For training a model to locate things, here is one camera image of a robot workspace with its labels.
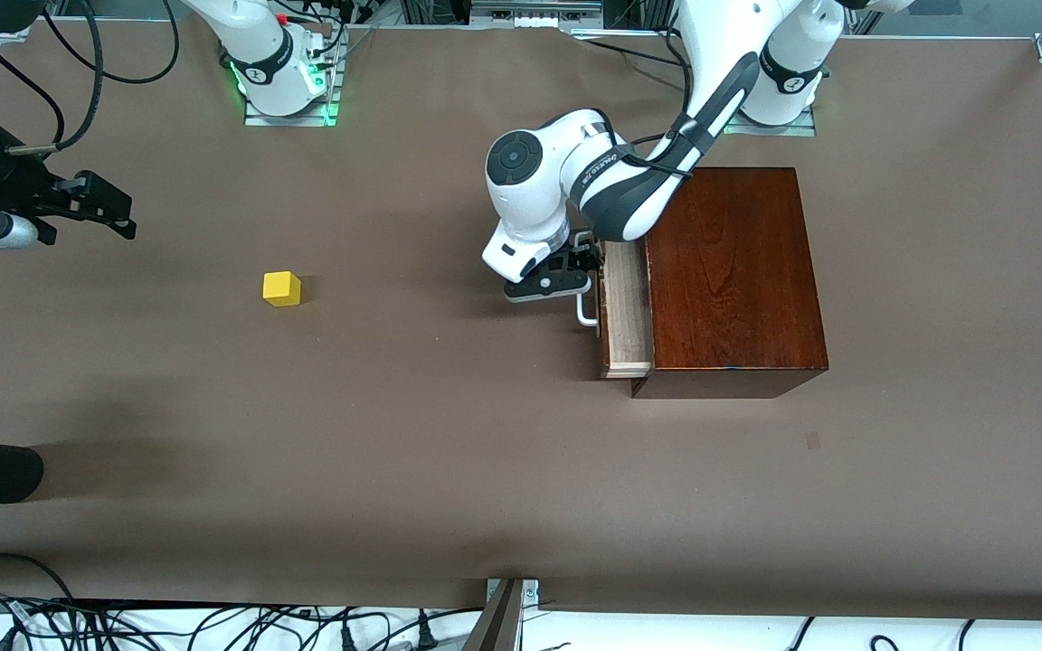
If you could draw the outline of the aluminium frame profile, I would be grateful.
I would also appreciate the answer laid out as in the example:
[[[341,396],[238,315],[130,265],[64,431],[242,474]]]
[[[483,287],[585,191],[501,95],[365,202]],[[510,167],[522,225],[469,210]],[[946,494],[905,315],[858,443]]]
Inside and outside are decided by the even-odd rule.
[[[603,0],[469,0],[469,24],[489,28],[550,26],[603,29]]]

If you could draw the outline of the dark wooden drawer cabinet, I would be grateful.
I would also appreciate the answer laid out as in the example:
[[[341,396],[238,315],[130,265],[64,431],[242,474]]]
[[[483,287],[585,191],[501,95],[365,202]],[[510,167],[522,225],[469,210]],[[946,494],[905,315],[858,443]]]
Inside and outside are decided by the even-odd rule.
[[[644,249],[650,359],[634,399],[774,399],[829,369],[790,166],[702,166]]]

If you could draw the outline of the metal bracket with grey beam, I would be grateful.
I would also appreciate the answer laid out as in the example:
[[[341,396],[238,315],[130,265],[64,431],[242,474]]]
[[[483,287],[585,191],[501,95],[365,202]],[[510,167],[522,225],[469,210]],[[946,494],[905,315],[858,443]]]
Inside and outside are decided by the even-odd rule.
[[[460,651],[521,651],[527,609],[539,609],[538,580],[490,580],[487,605]]]

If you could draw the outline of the wooden drawer with white handle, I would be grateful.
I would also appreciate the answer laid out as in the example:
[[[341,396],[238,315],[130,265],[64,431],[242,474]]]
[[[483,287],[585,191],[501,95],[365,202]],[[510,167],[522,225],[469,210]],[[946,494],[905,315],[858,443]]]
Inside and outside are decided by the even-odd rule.
[[[644,246],[592,241],[601,266],[590,273],[587,292],[575,297],[580,326],[601,342],[601,378],[639,380],[653,368],[652,309]]]

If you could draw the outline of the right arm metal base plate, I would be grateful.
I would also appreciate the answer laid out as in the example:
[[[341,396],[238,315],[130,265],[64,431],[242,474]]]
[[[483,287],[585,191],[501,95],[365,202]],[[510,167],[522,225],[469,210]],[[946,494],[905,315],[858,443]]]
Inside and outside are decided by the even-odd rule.
[[[249,127],[332,127],[342,99],[345,41],[327,45],[322,33],[286,24],[289,57],[280,62],[232,61],[237,87],[245,98]]]

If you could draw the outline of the yellow block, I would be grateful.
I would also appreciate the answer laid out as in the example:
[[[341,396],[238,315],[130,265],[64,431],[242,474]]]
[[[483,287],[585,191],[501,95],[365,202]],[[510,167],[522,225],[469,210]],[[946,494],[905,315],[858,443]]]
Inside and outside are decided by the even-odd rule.
[[[302,281],[288,270],[265,273],[260,297],[272,307],[295,307],[302,302]]]

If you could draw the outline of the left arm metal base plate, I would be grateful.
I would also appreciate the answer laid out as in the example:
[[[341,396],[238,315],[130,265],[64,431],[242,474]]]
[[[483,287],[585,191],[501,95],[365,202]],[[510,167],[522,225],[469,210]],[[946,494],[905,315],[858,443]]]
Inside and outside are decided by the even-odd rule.
[[[790,114],[792,118],[786,123],[758,122],[752,115],[745,111],[745,106],[737,109],[734,115],[721,123],[721,129],[727,135],[748,135],[760,137],[815,137],[816,124],[812,106],[805,106],[798,115]]]

